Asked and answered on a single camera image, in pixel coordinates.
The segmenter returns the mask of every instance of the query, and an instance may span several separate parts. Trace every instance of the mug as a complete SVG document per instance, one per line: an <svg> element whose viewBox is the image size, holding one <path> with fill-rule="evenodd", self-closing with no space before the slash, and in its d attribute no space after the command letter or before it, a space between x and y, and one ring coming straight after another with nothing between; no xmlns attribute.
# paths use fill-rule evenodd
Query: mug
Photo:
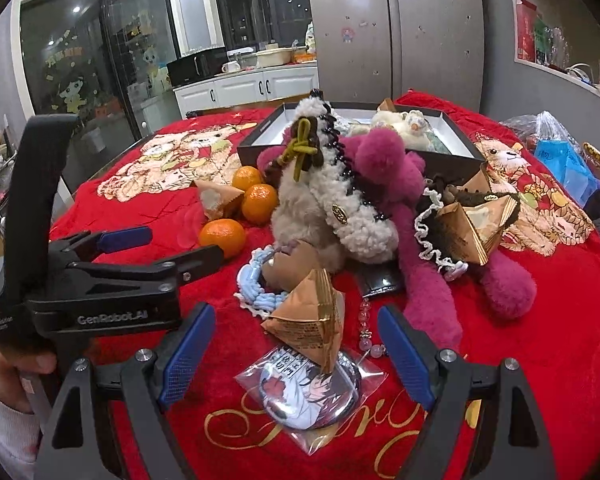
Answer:
<svg viewBox="0 0 600 480"><path fill-rule="evenodd" d="M227 74L229 72L238 72L240 70L240 63L237 61L230 61L222 65L222 73Z"/></svg>

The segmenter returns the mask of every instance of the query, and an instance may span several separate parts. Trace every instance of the black box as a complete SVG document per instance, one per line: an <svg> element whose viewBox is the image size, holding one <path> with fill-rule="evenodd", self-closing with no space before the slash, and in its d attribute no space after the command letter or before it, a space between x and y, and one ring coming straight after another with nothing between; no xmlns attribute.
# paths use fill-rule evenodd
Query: black box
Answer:
<svg viewBox="0 0 600 480"><path fill-rule="evenodd" d="M298 103L280 105L242 140L237 151L243 166L256 166L258 155L263 150L282 143L284 128L293 120L297 106ZM367 122L370 122L371 117L378 109L378 105L367 103L331 102L331 107L346 119ZM452 153L449 155L417 151L427 163L426 177L432 178L441 175L448 184L461 186L480 171L481 165L485 162L484 157L447 114L440 110L417 106L395 105L395 109L397 112L421 111L434 131L439 134L438 138Z"/></svg>

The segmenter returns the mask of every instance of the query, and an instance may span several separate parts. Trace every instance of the red box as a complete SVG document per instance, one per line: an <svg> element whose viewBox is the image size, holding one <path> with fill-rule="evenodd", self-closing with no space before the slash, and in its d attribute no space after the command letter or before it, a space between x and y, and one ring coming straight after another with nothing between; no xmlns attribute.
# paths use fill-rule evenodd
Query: red box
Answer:
<svg viewBox="0 0 600 480"><path fill-rule="evenodd" d="M518 22L518 59L536 62L536 38L534 27L538 8L528 0L516 1L516 21Z"/></svg>

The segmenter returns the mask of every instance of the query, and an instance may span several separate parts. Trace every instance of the brown plush toy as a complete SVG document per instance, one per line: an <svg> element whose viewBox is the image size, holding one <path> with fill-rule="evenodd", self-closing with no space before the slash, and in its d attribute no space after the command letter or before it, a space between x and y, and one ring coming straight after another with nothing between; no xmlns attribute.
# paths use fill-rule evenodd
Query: brown plush toy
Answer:
<svg viewBox="0 0 600 480"><path fill-rule="evenodd" d="M272 290L291 292L312 269L321 269L316 251L307 242L297 242L290 251L277 252L262 266L262 277Z"/></svg>

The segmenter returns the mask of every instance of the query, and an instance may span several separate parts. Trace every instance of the microwave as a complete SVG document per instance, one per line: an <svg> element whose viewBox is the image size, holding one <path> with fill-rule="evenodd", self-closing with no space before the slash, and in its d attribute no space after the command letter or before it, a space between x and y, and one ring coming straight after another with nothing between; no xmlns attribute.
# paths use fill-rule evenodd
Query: microwave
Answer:
<svg viewBox="0 0 600 480"><path fill-rule="evenodd" d="M204 48L167 63L169 78L174 88L211 79L222 73L222 65L229 61L226 47Z"/></svg>

